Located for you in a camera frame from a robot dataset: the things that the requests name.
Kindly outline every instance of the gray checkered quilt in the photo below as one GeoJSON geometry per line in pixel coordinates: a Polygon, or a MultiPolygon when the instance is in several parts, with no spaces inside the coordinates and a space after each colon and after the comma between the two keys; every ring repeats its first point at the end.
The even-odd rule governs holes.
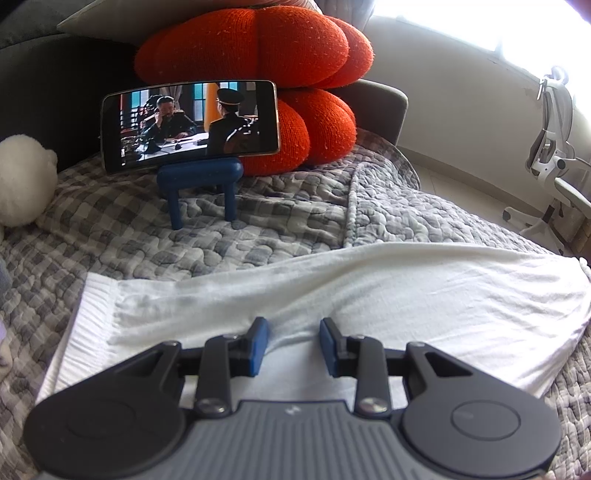
{"type": "MultiPolygon", "coordinates": [[[[223,220],[222,195],[213,189],[185,192],[179,231],[170,228],[153,174],[108,177],[98,158],[62,172],[46,212],[34,225],[7,231],[0,245],[14,276],[0,309],[14,359],[0,383],[0,479],[34,475],[22,426],[89,271],[117,279],[181,280],[386,241],[546,252],[419,188],[406,158],[365,131],[340,161],[242,179],[238,219],[231,223],[223,220]]],[[[587,334],[546,396],[565,434],[551,473],[559,479],[589,467],[590,371],[587,334]]]]}

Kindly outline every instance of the white cloth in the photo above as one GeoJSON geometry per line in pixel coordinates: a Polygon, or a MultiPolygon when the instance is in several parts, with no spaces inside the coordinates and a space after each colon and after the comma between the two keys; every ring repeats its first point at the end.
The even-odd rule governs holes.
{"type": "MultiPolygon", "coordinates": [[[[115,281],[89,274],[75,318],[51,362],[41,400],[163,340],[185,348],[269,320],[257,378],[233,398],[351,404],[353,379],[328,376],[319,322],[388,348],[420,340],[540,396],[591,316],[586,262],[458,244],[387,243],[307,255],[186,281],[115,281]]],[[[191,388],[184,392],[190,405],[191,388]]],[[[406,405],[400,379],[392,402],[406,405]]]]}

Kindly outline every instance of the smartphone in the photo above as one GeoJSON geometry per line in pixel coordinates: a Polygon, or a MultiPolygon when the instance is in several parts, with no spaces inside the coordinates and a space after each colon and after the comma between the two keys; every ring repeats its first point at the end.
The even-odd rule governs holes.
{"type": "Polygon", "coordinates": [[[104,98],[107,173],[280,149],[277,89],[267,80],[171,83],[104,98]]]}

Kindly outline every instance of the phone stand leg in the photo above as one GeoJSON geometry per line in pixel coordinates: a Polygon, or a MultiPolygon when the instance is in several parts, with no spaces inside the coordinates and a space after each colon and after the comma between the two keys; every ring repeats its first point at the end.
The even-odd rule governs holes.
{"type": "Polygon", "coordinates": [[[223,199],[226,221],[236,220],[235,183],[225,183],[223,185],[223,199]]]}
{"type": "Polygon", "coordinates": [[[183,227],[178,205],[178,191],[206,185],[220,187],[224,193],[225,219],[236,219],[236,182],[244,172],[238,158],[217,158],[164,165],[158,170],[156,182],[168,200],[170,223],[174,230],[183,227]]]}
{"type": "Polygon", "coordinates": [[[166,199],[168,200],[168,214],[170,215],[173,230],[180,230],[183,227],[183,221],[181,220],[181,209],[178,205],[178,190],[169,190],[166,193],[166,199]]]}

